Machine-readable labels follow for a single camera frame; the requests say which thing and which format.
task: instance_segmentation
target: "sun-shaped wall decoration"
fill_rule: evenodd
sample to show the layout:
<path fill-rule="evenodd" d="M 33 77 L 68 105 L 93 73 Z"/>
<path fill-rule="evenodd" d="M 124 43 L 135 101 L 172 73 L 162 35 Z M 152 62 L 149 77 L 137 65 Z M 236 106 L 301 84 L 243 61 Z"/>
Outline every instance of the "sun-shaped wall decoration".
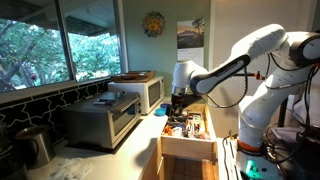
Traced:
<path fill-rule="evenodd" d="M 144 34 L 148 37 L 157 37 L 164 31 L 165 21 L 164 16 L 159 12 L 147 13 L 147 16 L 143 19 Z"/>

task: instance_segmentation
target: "ceiling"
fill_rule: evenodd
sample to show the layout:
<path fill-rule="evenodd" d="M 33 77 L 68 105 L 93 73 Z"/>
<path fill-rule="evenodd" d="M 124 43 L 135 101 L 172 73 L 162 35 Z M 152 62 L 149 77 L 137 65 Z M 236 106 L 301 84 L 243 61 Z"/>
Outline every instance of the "ceiling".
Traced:
<path fill-rule="evenodd" d="M 60 0 L 69 33 L 96 36 L 116 27 L 113 0 Z M 53 0 L 1 0 L 0 18 L 57 29 Z"/>

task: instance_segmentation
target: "white wall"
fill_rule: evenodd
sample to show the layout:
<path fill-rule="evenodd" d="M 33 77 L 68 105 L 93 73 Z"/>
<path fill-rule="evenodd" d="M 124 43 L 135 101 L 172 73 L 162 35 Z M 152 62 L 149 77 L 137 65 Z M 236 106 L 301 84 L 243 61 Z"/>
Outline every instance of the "white wall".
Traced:
<path fill-rule="evenodd" d="M 213 0 L 214 36 L 213 67 L 218 66 L 230 55 L 230 50 L 238 40 L 265 25 L 277 23 L 287 31 L 311 30 L 316 0 Z M 267 56 L 262 56 L 248 66 L 248 72 L 266 72 Z M 249 79 L 247 95 L 253 95 L 261 81 Z M 244 78 L 233 77 L 220 84 L 211 97 L 218 104 L 232 104 L 244 92 Z M 238 106 L 228 109 L 210 108 L 213 124 L 218 137 L 225 137 L 228 131 L 238 132 Z"/>

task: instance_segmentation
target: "toaster oven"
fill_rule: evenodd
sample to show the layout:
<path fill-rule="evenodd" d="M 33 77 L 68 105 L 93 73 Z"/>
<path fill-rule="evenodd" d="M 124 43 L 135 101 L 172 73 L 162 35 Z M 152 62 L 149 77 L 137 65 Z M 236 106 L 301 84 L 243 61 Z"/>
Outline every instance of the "toaster oven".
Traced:
<path fill-rule="evenodd" d="M 68 144 L 114 149 L 140 119 L 135 92 L 105 92 L 62 109 Z"/>

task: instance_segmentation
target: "poster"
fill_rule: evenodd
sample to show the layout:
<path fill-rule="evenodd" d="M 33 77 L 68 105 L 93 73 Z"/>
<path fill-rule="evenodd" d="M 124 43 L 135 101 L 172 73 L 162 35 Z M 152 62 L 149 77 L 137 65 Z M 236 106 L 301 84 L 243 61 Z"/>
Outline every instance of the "poster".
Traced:
<path fill-rule="evenodd" d="M 203 67 L 204 19 L 177 22 L 178 60 L 190 59 Z"/>

